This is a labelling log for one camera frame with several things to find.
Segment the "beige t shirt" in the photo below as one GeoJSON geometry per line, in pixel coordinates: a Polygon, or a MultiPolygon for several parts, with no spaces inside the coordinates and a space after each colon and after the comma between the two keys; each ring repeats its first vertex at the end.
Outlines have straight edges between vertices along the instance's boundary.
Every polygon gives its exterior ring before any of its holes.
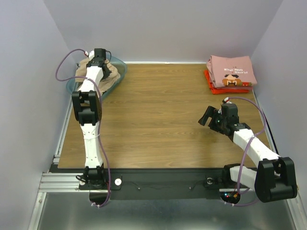
{"type": "MultiPolygon", "coordinates": [[[[77,65],[77,70],[75,72],[75,76],[84,76],[87,73],[86,70],[86,64],[89,62],[89,58],[85,58],[82,61],[80,61],[77,65]]],[[[105,79],[101,80],[99,82],[98,88],[100,90],[101,94],[104,94],[107,92],[119,79],[120,74],[118,72],[118,69],[113,66],[111,63],[108,62],[108,59],[106,60],[107,67],[110,70],[110,74],[105,79]]]]}

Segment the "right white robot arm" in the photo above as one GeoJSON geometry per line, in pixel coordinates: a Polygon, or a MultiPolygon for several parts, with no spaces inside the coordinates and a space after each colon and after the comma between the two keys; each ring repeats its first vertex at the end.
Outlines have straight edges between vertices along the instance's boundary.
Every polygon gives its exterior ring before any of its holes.
{"type": "Polygon", "coordinates": [[[224,186],[243,185],[255,191],[263,203],[297,196],[294,162],[270,150],[246,123],[241,123],[236,104],[225,102],[220,109],[208,106],[198,122],[229,137],[257,167],[253,170],[243,163],[225,165],[221,174],[224,186]]]}

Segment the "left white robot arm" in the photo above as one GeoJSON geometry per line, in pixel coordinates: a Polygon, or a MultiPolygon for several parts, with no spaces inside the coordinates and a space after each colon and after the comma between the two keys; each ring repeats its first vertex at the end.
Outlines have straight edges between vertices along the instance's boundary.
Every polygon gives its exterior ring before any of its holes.
{"type": "Polygon", "coordinates": [[[78,180],[90,189],[107,188],[103,158],[100,154],[100,122],[102,119],[99,82],[108,77],[106,50],[95,48],[88,55],[86,76],[81,87],[71,95],[75,119],[79,122],[85,148],[85,166],[78,180]]]}

